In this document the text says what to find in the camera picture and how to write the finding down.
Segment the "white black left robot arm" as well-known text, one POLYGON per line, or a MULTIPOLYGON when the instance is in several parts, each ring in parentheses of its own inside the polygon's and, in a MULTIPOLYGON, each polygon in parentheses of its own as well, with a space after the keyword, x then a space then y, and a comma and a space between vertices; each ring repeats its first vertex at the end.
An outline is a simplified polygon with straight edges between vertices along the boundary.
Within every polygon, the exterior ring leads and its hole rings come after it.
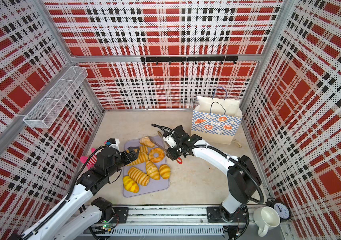
POLYGON ((138 158, 139 147, 121 152, 117 139, 110 139, 91 155, 95 165, 83 173, 69 188, 67 195, 42 219, 24 233, 11 234, 11 240, 73 240, 93 224, 115 217, 112 203, 98 198, 77 217, 73 215, 90 200, 110 177, 138 158))

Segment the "ring shaped donut bread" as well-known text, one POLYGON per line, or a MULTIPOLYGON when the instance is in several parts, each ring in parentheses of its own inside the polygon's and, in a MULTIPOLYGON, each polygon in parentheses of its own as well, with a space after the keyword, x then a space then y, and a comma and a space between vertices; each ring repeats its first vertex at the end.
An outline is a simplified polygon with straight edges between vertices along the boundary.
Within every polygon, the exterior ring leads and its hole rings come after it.
POLYGON ((153 148, 148 154, 148 159, 153 163, 161 162, 165 157, 164 151, 161 148, 153 148))

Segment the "small round striped bun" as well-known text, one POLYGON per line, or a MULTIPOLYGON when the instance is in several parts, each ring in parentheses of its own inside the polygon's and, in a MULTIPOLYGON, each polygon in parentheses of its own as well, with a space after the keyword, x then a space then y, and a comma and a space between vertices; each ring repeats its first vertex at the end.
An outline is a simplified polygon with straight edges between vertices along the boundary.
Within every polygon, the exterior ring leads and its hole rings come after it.
POLYGON ((170 175, 171 175, 171 169, 168 165, 163 164, 159 167, 159 174, 160 176, 164 179, 167 180, 169 179, 170 175))

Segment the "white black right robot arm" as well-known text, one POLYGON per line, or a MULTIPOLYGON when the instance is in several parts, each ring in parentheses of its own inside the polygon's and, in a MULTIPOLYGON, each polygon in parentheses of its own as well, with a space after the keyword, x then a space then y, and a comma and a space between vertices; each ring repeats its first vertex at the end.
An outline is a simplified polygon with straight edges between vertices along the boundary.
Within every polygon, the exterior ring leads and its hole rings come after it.
POLYGON ((210 163, 227 176, 229 194, 219 205, 219 213, 224 221, 232 221, 235 213, 245 208, 248 202, 264 203, 262 181, 249 157, 229 155, 198 135, 189 136, 181 125, 173 130, 162 126, 159 128, 163 131, 160 136, 168 144, 165 151, 170 159, 194 156, 210 163))

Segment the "oval brown bread roll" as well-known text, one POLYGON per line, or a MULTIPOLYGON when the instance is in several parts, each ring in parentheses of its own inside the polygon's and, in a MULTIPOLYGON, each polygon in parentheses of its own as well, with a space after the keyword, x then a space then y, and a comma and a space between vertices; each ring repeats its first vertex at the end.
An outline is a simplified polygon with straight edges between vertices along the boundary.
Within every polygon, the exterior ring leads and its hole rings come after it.
POLYGON ((139 140, 139 143, 143 146, 147 146, 149 148, 153 148, 155 146, 155 143, 153 143, 148 136, 143 137, 139 140))

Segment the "steel tongs red handle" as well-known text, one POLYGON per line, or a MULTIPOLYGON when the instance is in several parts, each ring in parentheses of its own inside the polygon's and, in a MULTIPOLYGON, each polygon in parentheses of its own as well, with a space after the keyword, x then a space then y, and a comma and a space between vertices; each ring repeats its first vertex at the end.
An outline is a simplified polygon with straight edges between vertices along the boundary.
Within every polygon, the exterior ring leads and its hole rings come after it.
POLYGON ((167 142, 163 139, 163 135, 161 134, 160 131, 157 131, 157 135, 158 137, 150 137, 150 136, 147 136, 149 138, 149 140, 154 143, 157 147, 159 147, 160 149, 162 149, 164 151, 164 154, 170 158, 171 160, 174 161, 174 159, 172 158, 171 155, 169 155, 167 153, 167 149, 169 148, 169 145, 167 144, 167 142))

